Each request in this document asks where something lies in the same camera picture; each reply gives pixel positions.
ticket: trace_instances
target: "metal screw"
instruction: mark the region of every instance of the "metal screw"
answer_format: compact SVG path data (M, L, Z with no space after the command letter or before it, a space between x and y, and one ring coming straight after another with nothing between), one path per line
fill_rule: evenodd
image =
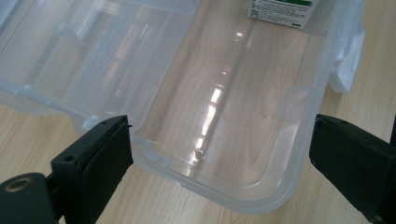
M7 184L5 187L6 192L17 192L24 188L26 188L29 184L33 183L33 179L30 177L24 177L21 179L17 179Z

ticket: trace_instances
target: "transparent plastic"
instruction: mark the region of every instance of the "transparent plastic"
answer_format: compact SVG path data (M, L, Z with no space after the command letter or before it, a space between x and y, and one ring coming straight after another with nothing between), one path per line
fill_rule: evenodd
M361 0L320 1L304 30L238 0L0 1L0 102L84 132L129 117L135 163L244 213L294 192Z

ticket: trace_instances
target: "wooden table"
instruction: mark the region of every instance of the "wooden table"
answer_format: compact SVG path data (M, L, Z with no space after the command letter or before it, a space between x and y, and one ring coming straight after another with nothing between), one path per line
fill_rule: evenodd
M361 67L348 94L326 90L321 113L346 119L388 141L396 114L396 1L367 0ZM78 138L66 115L36 116L0 105L0 182L50 173L50 160ZM306 160L290 200L248 216L132 166L98 223L368 223Z

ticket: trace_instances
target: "container lid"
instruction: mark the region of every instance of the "container lid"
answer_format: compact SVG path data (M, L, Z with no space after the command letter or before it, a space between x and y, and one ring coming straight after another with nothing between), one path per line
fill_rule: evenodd
M323 1L304 30L238 0L0 2L0 101L72 116L126 114L134 161L233 210L294 192L332 68L361 0Z

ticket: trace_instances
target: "product label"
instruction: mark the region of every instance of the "product label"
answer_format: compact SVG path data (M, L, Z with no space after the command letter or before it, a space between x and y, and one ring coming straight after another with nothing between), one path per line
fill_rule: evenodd
M250 0L248 16L303 29L318 0Z

